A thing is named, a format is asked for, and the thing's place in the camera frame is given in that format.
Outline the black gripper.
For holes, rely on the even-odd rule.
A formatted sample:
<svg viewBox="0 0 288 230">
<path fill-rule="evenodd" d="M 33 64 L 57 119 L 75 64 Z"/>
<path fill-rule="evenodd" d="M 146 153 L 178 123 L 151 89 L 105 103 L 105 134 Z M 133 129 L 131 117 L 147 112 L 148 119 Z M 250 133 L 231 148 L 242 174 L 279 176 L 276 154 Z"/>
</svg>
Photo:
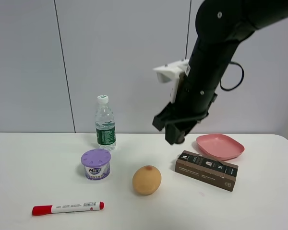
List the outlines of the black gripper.
<svg viewBox="0 0 288 230">
<path fill-rule="evenodd" d="M 208 95 L 191 96 L 183 102 L 168 103 L 166 107 L 154 117 L 152 125 L 162 131 L 165 128 L 165 140 L 176 144 L 181 136 L 186 136 L 209 115 L 209 108 L 216 100 L 214 92 Z"/>
</svg>

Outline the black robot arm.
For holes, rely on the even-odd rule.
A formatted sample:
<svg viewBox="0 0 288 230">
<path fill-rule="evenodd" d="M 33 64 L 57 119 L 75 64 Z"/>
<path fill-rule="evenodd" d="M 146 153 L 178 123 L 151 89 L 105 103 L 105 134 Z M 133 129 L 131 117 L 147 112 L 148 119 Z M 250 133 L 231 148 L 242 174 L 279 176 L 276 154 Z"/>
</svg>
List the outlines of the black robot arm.
<svg viewBox="0 0 288 230">
<path fill-rule="evenodd" d="M 201 4 L 191 57 L 155 68 L 160 83 L 174 83 L 170 102 L 153 119 L 169 144 L 183 143 L 208 116 L 216 88 L 240 43 L 286 18 L 288 0 L 205 0 Z"/>
</svg>

